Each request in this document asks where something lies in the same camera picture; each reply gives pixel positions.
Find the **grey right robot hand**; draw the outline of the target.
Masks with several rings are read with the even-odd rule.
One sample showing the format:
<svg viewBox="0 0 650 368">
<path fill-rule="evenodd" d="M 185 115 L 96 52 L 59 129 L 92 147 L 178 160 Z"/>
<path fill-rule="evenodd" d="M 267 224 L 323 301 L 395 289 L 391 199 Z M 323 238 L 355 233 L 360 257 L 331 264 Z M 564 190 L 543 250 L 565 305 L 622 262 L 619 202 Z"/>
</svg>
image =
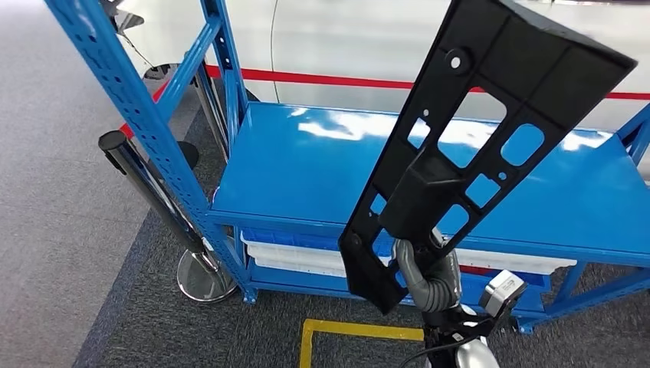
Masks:
<svg viewBox="0 0 650 368">
<path fill-rule="evenodd" d="M 445 281 L 454 294 L 461 293 L 460 270 L 455 250 L 445 256 L 438 251 L 443 251 L 447 244 L 443 234 L 434 227 L 429 234 L 429 240 L 434 245 L 414 245 L 405 239 L 396 239 L 393 242 L 392 255 L 399 265 L 399 269 L 408 287 L 420 284 L 425 286 L 425 281 L 433 285 L 434 281 Z"/>
</svg>

